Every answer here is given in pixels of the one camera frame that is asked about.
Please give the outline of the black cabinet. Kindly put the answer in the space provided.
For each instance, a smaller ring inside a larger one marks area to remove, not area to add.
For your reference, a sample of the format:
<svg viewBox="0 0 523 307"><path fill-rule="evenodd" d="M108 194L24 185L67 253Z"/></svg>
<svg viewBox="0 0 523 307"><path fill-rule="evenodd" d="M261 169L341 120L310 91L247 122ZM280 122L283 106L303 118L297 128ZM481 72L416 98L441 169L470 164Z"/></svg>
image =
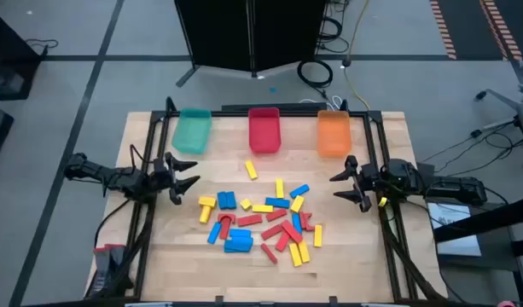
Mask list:
<svg viewBox="0 0 523 307"><path fill-rule="evenodd" d="M0 101L25 100L41 61L38 54L0 17Z"/></svg>

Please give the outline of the red plastic bin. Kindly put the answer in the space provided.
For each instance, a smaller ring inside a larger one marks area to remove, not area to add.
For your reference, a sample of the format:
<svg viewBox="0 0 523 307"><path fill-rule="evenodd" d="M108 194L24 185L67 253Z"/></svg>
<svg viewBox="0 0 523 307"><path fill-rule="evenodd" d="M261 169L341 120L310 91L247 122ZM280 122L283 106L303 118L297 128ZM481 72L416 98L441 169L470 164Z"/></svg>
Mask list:
<svg viewBox="0 0 523 307"><path fill-rule="evenodd" d="M255 154L274 154L282 144L280 111L276 107L248 110L249 146Z"/></svg>

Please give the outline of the black aluminium table frame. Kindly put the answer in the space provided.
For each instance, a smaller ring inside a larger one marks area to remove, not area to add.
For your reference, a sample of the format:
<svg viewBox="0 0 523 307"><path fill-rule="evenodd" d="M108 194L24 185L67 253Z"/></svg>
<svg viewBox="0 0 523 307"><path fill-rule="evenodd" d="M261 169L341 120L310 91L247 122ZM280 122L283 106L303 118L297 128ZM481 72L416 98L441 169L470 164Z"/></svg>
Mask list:
<svg viewBox="0 0 523 307"><path fill-rule="evenodd" d="M366 213L334 192L350 188L348 182L329 179L344 168L342 158L317 153L317 116L282 113L282 145L274 154L255 155L248 145L248 116L244 112L215 112L207 150L195 157L190 170L200 180L186 193L181 205L161 194L155 205L142 211L152 222L148 247L133 259L130 277L134 287L110 304L165 302L225 304L390 302L406 298L407 274L401 263L389 266L377 210ZM247 174L251 160L258 178ZM262 251L261 234L272 227L263 221L251 227L253 248L227 253L222 241L207 242L210 226L199 221L198 199L231 190L238 200L259 204L273 195L275 180L286 190L308 184L304 209L313 223L323 226L323 246L310 246L310 261L294 267L289 251L272 252L274 264Z"/></svg>

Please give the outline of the black beam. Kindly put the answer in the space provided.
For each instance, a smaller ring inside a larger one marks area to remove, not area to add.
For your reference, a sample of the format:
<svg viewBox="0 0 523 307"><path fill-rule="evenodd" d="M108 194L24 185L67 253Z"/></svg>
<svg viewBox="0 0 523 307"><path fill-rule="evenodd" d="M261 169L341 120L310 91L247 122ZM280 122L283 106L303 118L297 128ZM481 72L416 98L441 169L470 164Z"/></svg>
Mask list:
<svg viewBox="0 0 523 307"><path fill-rule="evenodd" d="M492 211L472 215L463 220L441 226L433 231L433 236L436 242L446 242L470 235L483 234L517 223L523 223L523 199Z"/></svg>

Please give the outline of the wide blue wooden block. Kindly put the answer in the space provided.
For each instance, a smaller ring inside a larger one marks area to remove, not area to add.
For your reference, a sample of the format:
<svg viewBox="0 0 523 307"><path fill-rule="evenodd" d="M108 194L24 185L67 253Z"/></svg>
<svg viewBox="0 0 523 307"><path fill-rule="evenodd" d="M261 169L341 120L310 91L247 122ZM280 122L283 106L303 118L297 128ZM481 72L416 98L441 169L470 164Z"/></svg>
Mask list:
<svg viewBox="0 0 523 307"><path fill-rule="evenodd" d="M239 236L225 241L225 252L250 252L253 247L253 237Z"/></svg>

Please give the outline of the black flat bar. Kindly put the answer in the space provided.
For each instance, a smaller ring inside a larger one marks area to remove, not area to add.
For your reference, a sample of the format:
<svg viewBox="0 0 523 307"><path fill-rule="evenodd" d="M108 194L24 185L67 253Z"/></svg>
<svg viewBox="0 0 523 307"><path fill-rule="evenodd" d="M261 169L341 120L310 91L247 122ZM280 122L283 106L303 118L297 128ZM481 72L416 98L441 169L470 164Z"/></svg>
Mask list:
<svg viewBox="0 0 523 307"><path fill-rule="evenodd" d="M251 108L267 108L275 107L280 111L289 112L318 112L327 110L328 106L322 102L301 102L301 103L270 103L270 104L239 104L239 105L223 105L222 111L228 112L242 112L248 111Z"/></svg>

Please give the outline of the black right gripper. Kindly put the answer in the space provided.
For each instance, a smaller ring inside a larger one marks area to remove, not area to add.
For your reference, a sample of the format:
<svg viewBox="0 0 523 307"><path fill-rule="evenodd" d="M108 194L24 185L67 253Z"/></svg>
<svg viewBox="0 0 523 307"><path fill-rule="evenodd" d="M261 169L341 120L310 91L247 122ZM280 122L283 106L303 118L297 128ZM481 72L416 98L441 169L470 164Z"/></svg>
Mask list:
<svg viewBox="0 0 523 307"><path fill-rule="evenodd" d="M380 179L379 169L375 163L368 163L358 167L357 157L349 155L345 161L345 169L331 177L329 181L345 181L349 177L353 179L352 190L334 192L334 196L354 202L359 206L360 212L369 211L372 202L367 192L376 190L376 182Z"/></svg>

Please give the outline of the black partition panel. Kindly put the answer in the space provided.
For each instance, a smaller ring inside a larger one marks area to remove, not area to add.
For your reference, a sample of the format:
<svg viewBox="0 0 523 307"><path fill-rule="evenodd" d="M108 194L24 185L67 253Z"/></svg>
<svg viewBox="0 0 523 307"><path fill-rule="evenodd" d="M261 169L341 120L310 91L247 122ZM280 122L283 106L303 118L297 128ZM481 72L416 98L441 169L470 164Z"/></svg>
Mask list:
<svg viewBox="0 0 523 307"><path fill-rule="evenodd" d="M314 58L328 0L174 0L192 68L262 71Z"/></svg>

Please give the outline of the teal plastic bin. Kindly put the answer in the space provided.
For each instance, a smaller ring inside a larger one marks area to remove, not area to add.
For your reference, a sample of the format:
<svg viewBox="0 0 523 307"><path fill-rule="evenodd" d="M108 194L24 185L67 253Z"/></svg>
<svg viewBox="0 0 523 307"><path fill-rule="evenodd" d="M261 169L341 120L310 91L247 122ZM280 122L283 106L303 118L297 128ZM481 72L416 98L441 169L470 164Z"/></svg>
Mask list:
<svg viewBox="0 0 523 307"><path fill-rule="evenodd" d="M212 127L212 112L206 109L185 108L172 138L172 146L184 154L203 154Z"/></svg>

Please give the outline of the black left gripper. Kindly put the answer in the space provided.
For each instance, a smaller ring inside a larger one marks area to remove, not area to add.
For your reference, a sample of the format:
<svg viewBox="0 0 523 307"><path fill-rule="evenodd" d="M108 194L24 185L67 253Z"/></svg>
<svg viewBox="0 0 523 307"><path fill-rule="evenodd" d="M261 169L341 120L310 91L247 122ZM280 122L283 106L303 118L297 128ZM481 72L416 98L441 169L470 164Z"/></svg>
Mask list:
<svg viewBox="0 0 523 307"><path fill-rule="evenodd" d="M164 157L154 162L154 179L156 188L168 188L170 200L174 205L181 204L181 196L191 188L200 176L177 179L177 171L186 171L197 165L196 161L181 161L171 152L164 153Z"/></svg>

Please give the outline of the orange plastic bin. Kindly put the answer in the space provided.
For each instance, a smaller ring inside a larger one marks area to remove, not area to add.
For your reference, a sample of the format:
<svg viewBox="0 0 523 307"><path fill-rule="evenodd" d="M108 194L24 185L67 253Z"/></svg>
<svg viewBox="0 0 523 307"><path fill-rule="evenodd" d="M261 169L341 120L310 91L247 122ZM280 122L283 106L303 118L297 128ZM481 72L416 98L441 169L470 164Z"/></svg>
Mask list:
<svg viewBox="0 0 523 307"><path fill-rule="evenodd" d="M350 116L346 111L317 113L317 152L322 158L345 158L352 150Z"/></svg>

